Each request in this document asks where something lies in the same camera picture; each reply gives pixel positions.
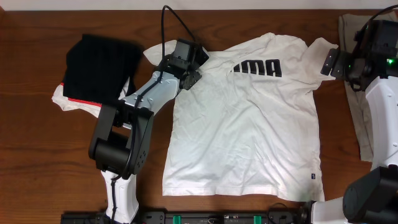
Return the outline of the white printed t-shirt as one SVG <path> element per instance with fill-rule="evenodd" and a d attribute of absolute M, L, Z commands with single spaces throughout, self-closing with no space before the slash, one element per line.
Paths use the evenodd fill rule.
<path fill-rule="evenodd" d="M 212 52 L 175 99 L 163 195 L 324 200 L 313 93 L 332 48 L 267 33 Z"/>

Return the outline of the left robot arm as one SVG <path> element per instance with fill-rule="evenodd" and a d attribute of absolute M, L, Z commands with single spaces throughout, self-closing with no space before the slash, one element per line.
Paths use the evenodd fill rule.
<path fill-rule="evenodd" d="M 100 223 L 132 223 L 139 210 L 136 175 L 146 161 L 154 116 L 181 90 L 201 78 L 198 69 L 209 59 L 204 46 L 179 39 L 163 53 L 150 80 L 116 106 L 103 105 L 89 148 L 106 184 L 108 206 Z"/>

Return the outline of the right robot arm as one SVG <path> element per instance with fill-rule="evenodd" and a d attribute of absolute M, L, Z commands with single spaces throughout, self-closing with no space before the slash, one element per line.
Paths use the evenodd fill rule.
<path fill-rule="evenodd" d="M 344 196 L 312 202 L 306 223 L 397 223 L 397 23 L 367 21 L 351 53 L 330 49 L 321 73 L 363 91 L 373 128 L 371 171 Z"/>

